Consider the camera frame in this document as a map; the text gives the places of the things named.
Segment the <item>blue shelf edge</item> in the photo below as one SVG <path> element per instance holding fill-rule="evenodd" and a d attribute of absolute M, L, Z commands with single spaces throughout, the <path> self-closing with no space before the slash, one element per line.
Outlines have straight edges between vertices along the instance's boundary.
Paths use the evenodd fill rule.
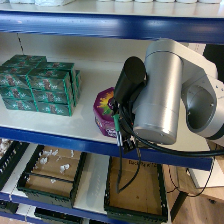
<path fill-rule="evenodd" d="M 69 215 L 74 215 L 74 216 L 87 218 L 87 219 L 93 219 L 93 220 L 111 223 L 111 224 L 128 224 L 127 222 L 110 219 L 107 217 L 106 214 L 85 211 L 85 210 L 76 209 L 76 208 L 71 209 L 71 208 L 65 208 L 65 207 L 57 206 L 57 205 L 50 205 L 47 203 L 33 201 L 33 200 L 30 200 L 29 198 L 20 197 L 16 195 L 12 195 L 12 201 L 14 203 L 32 205 L 38 208 L 48 209 L 51 211 L 61 212 L 61 213 L 69 214 Z"/>
<path fill-rule="evenodd" d="M 9 194 L 5 194 L 5 193 L 0 192 L 0 200 L 10 201 Z"/>
<path fill-rule="evenodd" d="M 26 221 L 25 216 L 18 215 L 18 214 L 10 214 L 10 213 L 6 213 L 6 212 L 0 212 L 0 216 L 10 218 L 10 219 L 17 219 L 17 220 L 21 220 L 21 221 Z"/>
<path fill-rule="evenodd" d="M 0 11 L 0 32 L 224 44 L 224 19 Z"/>
<path fill-rule="evenodd" d="M 90 141 L 5 127 L 0 127 L 0 137 L 22 142 L 49 145 L 52 147 L 119 157 L 119 150 L 117 145 L 104 142 Z M 138 160 L 138 156 L 135 150 L 129 152 L 128 154 L 124 154 L 123 157 L 127 159 Z M 153 149 L 141 149 L 141 157 L 142 161 L 146 162 L 182 166 L 207 171 L 210 170 L 212 163 L 211 158 L 190 158 L 174 156 L 161 153 Z"/>
<path fill-rule="evenodd" d="M 41 219 L 35 219 L 29 216 L 26 217 L 26 221 L 29 223 L 35 223 L 35 224 L 46 224 L 46 222 L 42 221 Z"/>

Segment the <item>stack of green boxes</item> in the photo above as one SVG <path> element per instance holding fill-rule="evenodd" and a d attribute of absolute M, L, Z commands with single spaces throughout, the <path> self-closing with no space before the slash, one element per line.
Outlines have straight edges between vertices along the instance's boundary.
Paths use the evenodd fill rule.
<path fill-rule="evenodd" d="M 74 70 L 74 64 L 46 62 L 46 57 L 41 56 L 42 59 L 38 62 L 38 56 L 28 56 L 27 59 L 27 56 L 20 55 L 21 61 L 15 61 L 15 57 L 19 56 L 14 56 L 3 64 L 13 68 L 0 67 L 0 94 L 6 108 L 71 116 L 78 103 L 81 86 L 80 71 Z M 9 76 L 12 76 L 13 70 L 15 77 L 13 76 L 12 80 Z M 11 87 L 5 91 L 3 87 L 11 85 L 15 87 L 15 84 L 17 92 L 11 90 Z M 14 103 L 18 101 L 15 97 L 20 97 L 19 103 Z M 28 101 L 29 107 L 21 106 Z"/>
<path fill-rule="evenodd" d="M 0 67 L 0 94 L 9 110 L 37 111 L 27 75 L 44 56 L 15 55 Z"/>
<path fill-rule="evenodd" d="M 74 63 L 40 62 L 28 80 L 38 111 L 71 116 L 80 96 L 80 71 Z"/>

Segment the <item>shelving unit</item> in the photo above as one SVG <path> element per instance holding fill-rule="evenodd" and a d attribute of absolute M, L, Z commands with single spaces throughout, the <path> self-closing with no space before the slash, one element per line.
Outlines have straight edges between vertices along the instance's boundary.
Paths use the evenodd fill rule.
<path fill-rule="evenodd" d="M 77 0 L 63 7 L 37 7 L 30 4 L 7 3 L 0 4 L 0 32 L 133 40 L 171 38 L 180 42 L 224 44 L 224 4 L 159 2 L 123 4 L 114 1 Z M 103 65 L 94 63 L 89 64 L 94 68 Z M 33 206 L 39 206 L 104 222 L 122 223 L 108 219 L 102 204 L 109 156 L 119 156 L 116 141 L 100 133 L 92 112 L 97 93 L 115 85 L 120 65 L 110 71 L 102 68 L 93 70 L 92 67 L 82 69 L 81 99 L 71 118 L 8 111 L 0 99 L 0 137 L 100 154 L 90 156 L 89 166 L 84 170 L 80 183 L 83 190 L 78 192 L 75 207 L 66 209 L 31 201 L 17 191 L 16 182 L 35 148 L 35 145 L 31 144 L 0 192 L 0 199 L 21 203 L 20 209 L 12 218 L 24 220 L 25 217 L 29 222 L 43 223 L 33 215 L 35 209 Z M 209 150 L 203 138 L 187 129 L 183 104 L 181 104 L 177 143 L 169 147 L 185 151 Z M 144 161 L 155 163 L 203 170 L 209 170 L 211 166 L 211 159 L 208 158 L 182 158 L 152 149 L 141 149 L 141 155 Z M 134 151 L 124 157 L 137 159 Z M 98 172 L 100 180 L 94 182 L 91 176 L 97 175 Z M 92 186 L 99 184 L 100 192 L 94 191 Z M 24 206 L 29 207 L 26 214 Z"/>
<path fill-rule="evenodd" d="M 39 207 L 69 215 L 84 217 L 87 219 L 94 219 L 102 222 L 107 222 L 111 224 L 126 224 L 126 222 L 121 222 L 118 220 L 108 218 L 106 212 L 104 211 L 103 203 L 106 189 L 106 178 L 109 164 L 109 156 L 88 154 L 82 172 L 82 177 L 79 183 L 79 189 L 77 192 L 73 209 L 33 201 L 28 199 L 28 197 L 23 192 L 18 191 L 16 188 L 17 181 L 19 179 L 19 176 L 23 172 L 27 162 L 30 160 L 34 150 L 36 149 L 36 146 L 37 145 L 35 144 L 29 145 L 27 151 L 23 155 L 19 164 L 16 166 L 10 179 L 6 183 L 5 187 L 2 189 L 0 199 L 3 199 L 1 198 L 1 195 L 4 194 L 5 196 L 6 195 L 8 196 L 7 197 L 8 201 L 12 201 L 14 203 L 20 203 L 21 205 Z M 29 211 L 29 214 L 33 214 L 33 211 L 34 208 L 32 208 L 32 210 Z M 32 222 L 34 221 L 33 218 L 34 215 L 30 215 L 30 220 L 28 220 L 27 218 L 27 221 Z M 41 220 L 40 222 L 38 221 L 39 218 L 36 219 L 37 220 L 35 221 L 35 223 L 43 223 Z"/>
<path fill-rule="evenodd" d="M 0 99 L 1 137 L 118 157 L 116 139 L 101 134 L 93 114 L 96 95 L 102 89 L 114 86 L 118 75 L 119 72 L 113 71 L 83 70 L 82 94 L 71 118 L 37 112 L 9 111 Z M 168 147 L 185 151 L 209 150 L 204 138 L 189 131 L 185 116 L 185 109 L 181 103 L 177 142 Z M 184 158 L 152 149 L 141 149 L 141 154 L 144 161 L 155 163 L 204 170 L 209 170 L 211 166 L 210 158 Z M 138 159 L 135 151 L 124 156 Z"/>
<path fill-rule="evenodd" d="M 62 7 L 0 5 L 1 32 L 223 44 L 223 30 L 222 4 L 77 0 Z"/>

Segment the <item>dark green tray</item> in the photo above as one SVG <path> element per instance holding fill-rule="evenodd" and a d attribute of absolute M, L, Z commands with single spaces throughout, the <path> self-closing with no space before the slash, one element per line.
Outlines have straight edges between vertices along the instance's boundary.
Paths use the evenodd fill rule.
<path fill-rule="evenodd" d="M 110 158 L 107 183 L 104 196 L 104 210 L 107 212 L 107 216 L 111 219 L 117 219 L 129 223 L 138 224 L 154 224 L 154 223 L 165 223 L 168 221 L 168 209 L 166 201 L 166 191 L 164 186 L 162 166 L 157 164 L 158 180 L 159 180 L 159 191 L 161 199 L 162 215 L 155 215 L 145 212 L 133 211 L 129 209 L 122 209 L 110 206 L 110 172 L 112 166 L 112 157 Z"/>
<path fill-rule="evenodd" d="M 107 224 L 106 222 L 100 222 L 100 221 L 95 221 L 95 220 L 89 220 L 89 224 Z"/>
<path fill-rule="evenodd" d="M 67 215 L 60 212 L 54 212 L 47 209 L 36 208 L 34 215 L 41 218 L 46 223 L 51 224 L 81 224 L 82 218 Z"/>
<path fill-rule="evenodd" d="M 4 187 L 12 171 L 20 161 L 29 143 L 14 141 L 0 160 L 0 190 Z"/>
<path fill-rule="evenodd" d="M 0 200 L 0 212 L 15 214 L 19 204 Z"/>
<path fill-rule="evenodd" d="M 73 208 L 76 194 L 78 191 L 79 181 L 80 181 L 82 170 L 85 164 L 86 153 L 82 153 L 80 156 L 78 168 L 76 170 L 76 174 L 73 181 L 73 188 L 70 192 L 70 197 L 65 197 L 65 196 L 48 193 L 48 192 L 44 192 L 40 190 L 29 189 L 25 187 L 26 182 L 29 178 L 29 174 L 27 173 L 32 172 L 36 162 L 38 161 L 40 155 L 42 154 L 43 149 L 44 149 L 43 145 L 37 146 L 30 161 L 27 163 L 25 170 L 23 171 L 21 177 L 19 178 L 19 181 L 17 183 L 17 189 L 19 191 L 23 191 L 31 200 L 40 201 L 47 204 L 59 205 L 59 206 L 67 207 L 67 208 Z"/>

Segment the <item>wire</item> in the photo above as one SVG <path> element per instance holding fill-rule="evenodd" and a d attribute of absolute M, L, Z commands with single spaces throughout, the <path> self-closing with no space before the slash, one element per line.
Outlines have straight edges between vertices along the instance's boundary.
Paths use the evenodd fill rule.
<path fill-rule="evenodd" d="M 138 154 L 138 168 L 135 172 L 135 175 L 131 178 L 131 180 L 127 184 L 125 184 L 122 188 L 119 189 L 119 184 L 120 184 L 121 176 L 122 176 L 122 150 L 121 150 L 121 147 L 119 147 L 120 168 L 119 168 L 119 171 L 118 171 L 117 183 L 116 183 L 116 190 L 117 190 L 118 194 L 121 191 L 123 191 L 124 189 L 126 189 L 135 180 L 136 176 L 138 175 L 138 172 L 139 172 L 140 167 L 141 167 L 141 154 L 140 154 L 139 148 L 137 148 L 137 147 L 136 147 L 136 151 L 137 151 L 137 154 Z"/>
<path fill-rule="evenodd" d="M 132 130 L 132 127 L 130 126 L 130 124 L 127 121 L 127 118 L 124 114 L 123 106 L 120 105 L 119 108 L 120 108 L 120 111 L 121 111 L 121 115 L 124 118 L 124 122 L 125 122 L 126 126 L 128 127 L 130 133 L 135 138 L 137 138 L 140 142 L 144 143 L 145 145 L 147 145 L 147 146 L 149 146 L 149 147 L 151 147 L 151 148 L 153 148 L 157 151 L 167 153 L 167 154 L 171 154 L 171 155 L 176 155 L 176 156 L 183 156 L 183 157 L 213 157 L 213 156 L 224 155 L 224 150 L 223 149 L 216 150 L 216 151 L 197 151 L 197 152 L 189 151 L 189 152 L 185 152 L 185 151 L 177 151 L 177 150 L 173 150 L 173 149 L 168 149 L 168 148 L 165 148 L 165 147 L 155 145 L 151 142 L 148 142 L 148 141 L 140 138 L 138 135 L 135 134 L 135 132 Z"/>
<path fill-rule="evenodd" d="M 121 146 L 119 146 L 119 156 L 120 156 L 120 168 L 118 171 L 118 175 L 117 175 L 117 183 L 116 183 L 116 191 L 119 194 L 119 184 L 121 181 L 121 176 L 122 176 L 122 150 L 121 150 Z"/>
<path fill-rule="evenodd" d="M 213 167 L 214 167 L 214 163 L 215 163 L 215 158 L 213 158 L 212 165 L 211 165 L 211 169 L 210 169 L 210 173 L 209 173 L 208 179 L 207 179 L 207 181 L 206 181 L 205 186 L 203 187 L 203 189 L 202 189 L 198 194 L 196 194 L 196 195 L 189 195 L 189 194 L 188 194 L 187 197 L 195 198 L 195 197 L 198 197 L 199 195 L 201 195 L 201 194 L 204 192 L 205 188 L 206 188 L 207 185 L 208 185 L 208 182 L 209 182 L 209 180 L 210 180 L 210 177 L 211 177 L 211 175 L 212 175 L 212 170 L 213 170 Z M 174 184 L 173 179 L 172 179 L 172 177 L 171 177 L 171 173 L 170 173 L 170 166 L 168 165 L 168 167 L 169 167 L 170 180 L 171 180 L 171 182 L 172 182 L 172 184 L 173 184 L 173 186 L 174 186 L 174 189 L 173 189 L 172 191 L 167 192 L 167 193 L 174 192 L 175 190 L 178 190 L 179 192 L 181 192 L 181 191 L 179 190 L 179 188 Z"/>
<path fill-rule="evenodd" d="M 177 188 L 175 187 L 172 191 L 167 191 L 166 193 L 169 194 L 169 193 L 172 193 L 174 192 L 175 190 L 177 190 Z"/>

